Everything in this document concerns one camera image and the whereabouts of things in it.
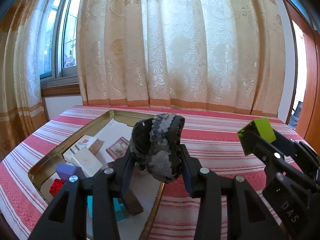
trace window frame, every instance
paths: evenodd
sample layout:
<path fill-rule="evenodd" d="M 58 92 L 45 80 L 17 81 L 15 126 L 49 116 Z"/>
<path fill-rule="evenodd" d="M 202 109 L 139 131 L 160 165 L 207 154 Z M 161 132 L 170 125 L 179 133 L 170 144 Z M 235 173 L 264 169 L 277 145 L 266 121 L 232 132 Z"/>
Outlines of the window frame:
<path fill-rule="evenodd" d="M 79 85 L 77 66 L 63 68 L 64 36 L 71 0 L 61 0 L 52 34 L 51 71 L 40 75 L 41 89 Z"/>

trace beige curtain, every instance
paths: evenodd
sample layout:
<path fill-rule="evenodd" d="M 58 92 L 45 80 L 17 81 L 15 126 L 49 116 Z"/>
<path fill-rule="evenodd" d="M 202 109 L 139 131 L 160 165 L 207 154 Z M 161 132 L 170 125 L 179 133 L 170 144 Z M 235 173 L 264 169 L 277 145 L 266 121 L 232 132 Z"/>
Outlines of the beige curtain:
<path fill-rule="evenodd" d="M 277 115 L 274 0 L 81 0 L 76 49 L 84 104 Z"/>
<path fill-rule="evenodd" d="M 46 123 L 37 73 L 48 0 L 17 0 L 0 22 L 0 161 Z"/>

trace teal block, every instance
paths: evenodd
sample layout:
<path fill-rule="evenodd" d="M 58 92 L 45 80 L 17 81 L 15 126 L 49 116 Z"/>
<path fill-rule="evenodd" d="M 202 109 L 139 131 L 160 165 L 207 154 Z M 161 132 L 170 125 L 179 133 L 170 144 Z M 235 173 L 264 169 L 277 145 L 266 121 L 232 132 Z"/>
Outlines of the teal block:
<path fill-rule="evenodd" d="M 93 200 L 92 196 L 87 197 L 87 203 L 88 203 L 90 217 L 92 217 L 92 200 Z M 117 198 L 113 199 L 113 207 L 115 210 L 117 222 L 121 221 L 121 220 L 125 220 L 128 217 L 128 213 L 125 209 L 124 204 L 119 203 L 119 200 Z"/>

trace green block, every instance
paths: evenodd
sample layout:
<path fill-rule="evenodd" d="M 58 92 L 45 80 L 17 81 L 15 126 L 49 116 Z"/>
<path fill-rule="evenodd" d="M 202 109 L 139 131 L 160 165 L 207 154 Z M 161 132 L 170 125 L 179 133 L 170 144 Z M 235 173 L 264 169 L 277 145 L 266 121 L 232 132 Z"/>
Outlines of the green block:
<path fill-rule="evenodd" d="M 240 143 L 242 145 L 242 149 L 244 151 L 244 155 L 249 155 L 252 152 L 250 152 L 248 149 L 245 149 L 241 142 L 241 138 L 243 137 L 243 133 L 246 131 L 253 131 L 260 135 L 263 139 L 268 141 L 269 143 L 272 143 L 276 140 L 276 135 L 273 132 L 273 128 L 271 127 L 271 124 L 267 118 L 259 118 L 255 119 L 249 124 L 247 124 L 244 128 L 242 128 L 237 134 L 240 139 Z"/>

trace table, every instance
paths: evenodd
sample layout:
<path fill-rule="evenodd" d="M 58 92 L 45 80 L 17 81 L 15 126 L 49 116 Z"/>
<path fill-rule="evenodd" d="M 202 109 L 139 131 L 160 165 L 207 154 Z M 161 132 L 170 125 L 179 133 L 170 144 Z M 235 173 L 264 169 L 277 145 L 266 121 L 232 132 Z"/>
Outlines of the table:
<path fill-rule="evenodd" d="M 29 180 L 28 170 L 62 141 L 110 109 L 182 115 L 186 122 L 181 143 L 186 145 L 189 154 L 218 175 L 230 178 L 243 175 L 280 222 L 262 196 L 266 181 L 264 164 L 254 155 L 244 156 L 236 134 L 257 116 L 158 108 L 74 106 L 35 131 L 0 163 L 0 210 L 19 239 L 28 238 L 47 207 Z M 269 120 L 272 127 L 287 138 L 302 140 L 277 118 Z M 149 239 L 193 239 L 199 206 L 199 199 L 188 197 L 181 177 L 166 185 Z M 221 239 L 227 239 L 225 197 L 222 197 L 221 234 Z"/>

